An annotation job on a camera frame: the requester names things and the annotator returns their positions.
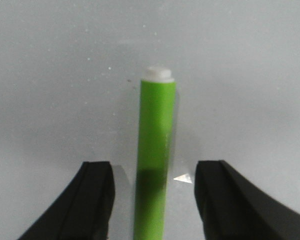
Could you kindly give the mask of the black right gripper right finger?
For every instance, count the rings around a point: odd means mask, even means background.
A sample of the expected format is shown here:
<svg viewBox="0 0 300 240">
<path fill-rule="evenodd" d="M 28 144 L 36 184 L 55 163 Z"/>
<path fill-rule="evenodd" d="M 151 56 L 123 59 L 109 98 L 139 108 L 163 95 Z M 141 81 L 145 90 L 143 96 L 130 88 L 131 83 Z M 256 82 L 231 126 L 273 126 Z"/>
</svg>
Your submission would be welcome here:
<svg viewBox="0 0 300 240">
<path fill-rule="evenodd" d="M 197 163 L 194 196 L 207 240 L 300 240 L 300 214 L 224 160 Z"/>
</svg>

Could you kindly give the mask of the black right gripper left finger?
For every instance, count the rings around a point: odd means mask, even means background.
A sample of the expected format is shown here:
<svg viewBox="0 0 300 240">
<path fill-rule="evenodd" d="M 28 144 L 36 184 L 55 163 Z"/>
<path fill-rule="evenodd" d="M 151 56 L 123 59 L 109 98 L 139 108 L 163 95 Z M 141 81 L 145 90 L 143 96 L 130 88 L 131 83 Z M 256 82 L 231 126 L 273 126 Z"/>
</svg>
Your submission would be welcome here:
<svg viewBox="0 0 300 240">
<path fill-rule="evenodd" d="M 69 185 L 21 240 L 106 240 L 115 200 L 108 161 L 82 163 Z"/>
</svg>

